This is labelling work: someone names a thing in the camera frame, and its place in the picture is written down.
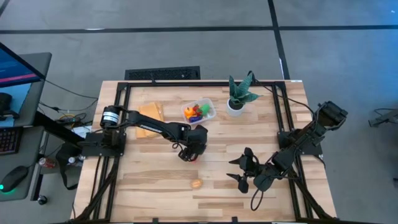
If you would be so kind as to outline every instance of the small orange ball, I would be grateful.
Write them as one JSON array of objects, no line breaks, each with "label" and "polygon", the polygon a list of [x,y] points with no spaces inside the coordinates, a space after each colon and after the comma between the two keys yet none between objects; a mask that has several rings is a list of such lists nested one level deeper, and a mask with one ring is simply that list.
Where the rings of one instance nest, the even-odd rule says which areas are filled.
[{"label": "small orange ball", "polygon": [[203,180],[196,179],[191,182],[192,189],[199,189],[203,185]]}]

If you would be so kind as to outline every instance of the gray carpet floor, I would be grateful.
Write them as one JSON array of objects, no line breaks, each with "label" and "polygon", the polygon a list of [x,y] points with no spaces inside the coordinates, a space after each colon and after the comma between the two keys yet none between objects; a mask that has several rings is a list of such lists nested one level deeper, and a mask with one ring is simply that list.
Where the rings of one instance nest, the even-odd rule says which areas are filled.
[{"label": "gray carpet floor", "polygon": [[[274,0],[280,26],[398,25],[398,2],[370,0]],[[271,26],[261,0],[10,0],[0,30],[102,29],[178,26]],[[283,30],[290,78],[303,80],[312,108],[327,100],[349,112],[322,142],[326,173],[338,216],[344,220],[398,220],[398,126],[370,128],[376,108],[398,108],[398,30]],[[47,79],[84,95],[98,96],[103,80],[122,80],[126,69],[196,66],[202,79],[280,80],[271,30],[108,34],[1,34],[18,54],[51,52]],[[89,99],[45,85],[41,100],[66,109]],[[43,108],[51,118],[60,115]],[[93,116],[93,108],[86,111]],[[71,174],[78,179],[78,172]],[[44,176],[41,193],[0,203],[0,223],[51,223],[70,217],[74,191],[59,174]]]}]

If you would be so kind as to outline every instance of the desk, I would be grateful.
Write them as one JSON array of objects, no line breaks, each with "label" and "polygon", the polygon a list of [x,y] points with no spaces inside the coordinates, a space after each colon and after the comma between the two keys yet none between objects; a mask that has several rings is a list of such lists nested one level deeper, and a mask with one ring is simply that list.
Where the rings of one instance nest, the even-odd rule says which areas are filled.
[{"label": "desk", "polygon": [[[94,129],[100,128],[103,108],[113,105],[117,84],[103,82]],[[285,85],[290,98],[307,103],[302,82],[286,81]],[[111,222],[151,222],[152,218],[159,218],[160,222],[230,222],[231,217],[238,217],[242,222],[295,220],[287,180],[274,181],[272,187],[264,192],[259,209],[252,212],[250,200],[256,190],[252,182],[248,194],[242,194],[237,189],[238,183],[226,175],[243,173],[228,161],[238,158],[245,147],[250,147],[260,162],[265,162],[279,150],[276,136],[279,127],[272,93],[259,86],[252,86],[249,90],[262,97],[248,103],[240,117],[232,118],[226,113],[227,86],[133,87],[129,110],[159,101],[164,106],[166,121],[183,122],[181,105],[206,97],[214,103],[217,117],[202,123],[208,129],[207,149],[195,163],[180,160],[177,156],[179,149],[172,149],[171,143],[162,137],[136,139],[136,128],[127,128],[127,146],[120,160]],[[302,128],[311,121],[305,107],[290,103],[290,109],[296,128]],[[302,160],[309,191],[327,213],[335,216],[323,164],[313,156],[302,156]],[[80,214],[90,201],[96,162],[97,158],[93,157],[83,164],[75,198],[76,214]],[[203,179],[203,186],[192,190],[190,182],[197,178]],[[108,196],[105,194],[103,198],[104,204]],[[298,198],[301,216],[305,217],[299,191]],[[104,217],[104,210],[102,205],[100,218]]]},{"label": "desk", "polygon": [[[25,54],[20,56],[27,63],[31,64],[39,72],[41,72],[45,77],[47,76],[52,56],[51,53]],[[37,106],[39,105],[43,87],[44,81],[32,83],[30,86],[29,92],[19,112],[20,118],[16,119],[14,122],[14,127],[25,127],[22,132],[19,150],[17,154],[0,156],[0,180],[2,180],[6,174],[13,170],[13,168],[17,166],[30,166],[37,160],[44,131],[52,133],[53,135],[68,142],[77,142],[83,140],[70,130],[61,125],[57,125],[55,121],[46,117],[46,115],[37,112]],[[29,168],[27,177],[12,192],[0,192],[0,202],[26,198],[34,174],[34,169],[35,166],[31,166]],[[42,178],[43,172],[41,166],[39,166],[37,175],[34,178],[33,191],[30,198],[31,200],[37,200]]]}]

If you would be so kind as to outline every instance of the wooden table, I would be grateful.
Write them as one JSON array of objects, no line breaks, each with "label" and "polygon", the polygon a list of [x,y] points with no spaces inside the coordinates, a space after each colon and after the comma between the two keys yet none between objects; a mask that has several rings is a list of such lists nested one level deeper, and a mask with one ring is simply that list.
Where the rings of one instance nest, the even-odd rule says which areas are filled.
[{"label": "wooden table", "polygon": [[[94,129],[100,128],[103,108],[113,105],[117,83],[103,82]],[[307,103],[302,82],[285,83],[289,98]],[[119,166],[111,222],[151,222],[155,217],[163,222],[230,222],[234,216],[247,222],[295,220],[287,180],[275,180],[264,192],[259,209],[252,212],[250,201],[256,191],[252,179],[249,192],[242,194],[237,189],[238,183],[226,175],[243,173],[239,166],[228,161],[238,158],[245,147],[250,147],[260,162],[265,162],[279,150],[276,137],[279,129],[272,93],[257,86],[250,87],[250,91],[262,97],[248,103],[240,117],[232,118],[226,113],[227,86],[133,87],[129,110],[158,101],[163,104],[166,122],[183,122],[181,105],[199,98],[210,98],[217,116],[202,124],[208,129],[207,149],[194,163],[178,158],[179,149],[172,149],[171,143],[162,137],[136,139],[136,128],[127,128],[127,146]],[[311,121],[304,106],[290,102],[290,109],[296,128],[302,128]],[[287,127],[285,113],[282,115]],[[309,191],[327,213],[335,216],[323,164],[313,156],[302,156],[302,160]],[[75,199],[77,215],[90,201],[96,163],[96,157],[84,162]],[[202,188],[191,189],[193,179],[202,179]],[[302,197],[297,191],[300,211],[305,217]],[[254,206],[260,195],[257,195]],[[104,217],[107,193],[103,198],[99,217]]]}]

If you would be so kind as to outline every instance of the computer mouse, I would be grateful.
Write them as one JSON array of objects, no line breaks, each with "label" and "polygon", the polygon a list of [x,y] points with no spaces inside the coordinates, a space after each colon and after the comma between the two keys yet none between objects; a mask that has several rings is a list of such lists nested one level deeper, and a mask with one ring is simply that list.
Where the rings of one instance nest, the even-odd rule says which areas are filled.
[{"label": "computer mouse", "polygon": [[1,181],[1,191],[10,192],[18,186],[18,184],[25,179],[28,173],[28,167],[19,166],[9,172]]}]

